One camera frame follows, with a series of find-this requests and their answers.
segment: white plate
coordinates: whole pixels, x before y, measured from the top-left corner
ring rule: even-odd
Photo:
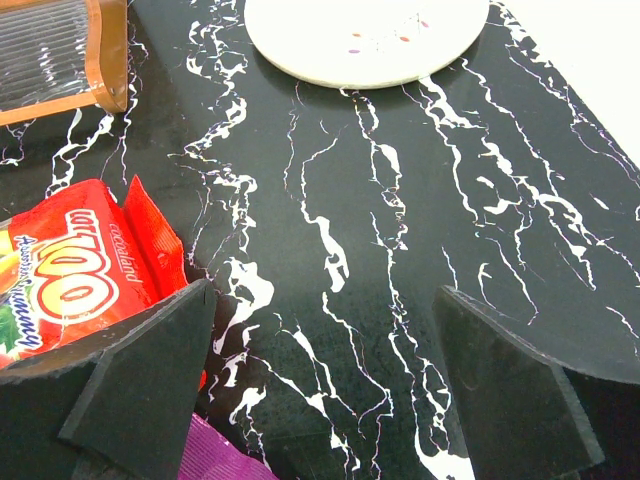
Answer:
[[[310,83],[382,88],[417,80],[478,37],[489,0],[246,0],[255,47]]]

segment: snack package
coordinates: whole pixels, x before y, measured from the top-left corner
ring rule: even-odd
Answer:
[[[106,328],[187,285],[180,240],[135,177],[99,180],[0,223],[0,368]]]

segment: marble tabletop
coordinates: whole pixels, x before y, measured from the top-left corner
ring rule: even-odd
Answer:
[[[279,478],[473,478],[441,285],[561,364],[637,373],[639,169],[504,5],[450,67],[371,92],[276,70],[241,0],[129,10],[131,108],[0,129],[0,221],[139,175],[221,292],[198,411]]]

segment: wooden frame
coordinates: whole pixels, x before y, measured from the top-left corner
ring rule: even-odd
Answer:
[[[57,0],[0,0],[0,13]],[[88,13],[85,72],[91,90],[0,111],[0,126],[98,104],[107,112],[127,109],[127,0],[84,0]]]

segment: purple fabric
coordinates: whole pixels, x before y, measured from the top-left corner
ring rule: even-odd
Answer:
[[[277,480],[262,463],[243,455],[207,422],[191,417],[178,480]]]

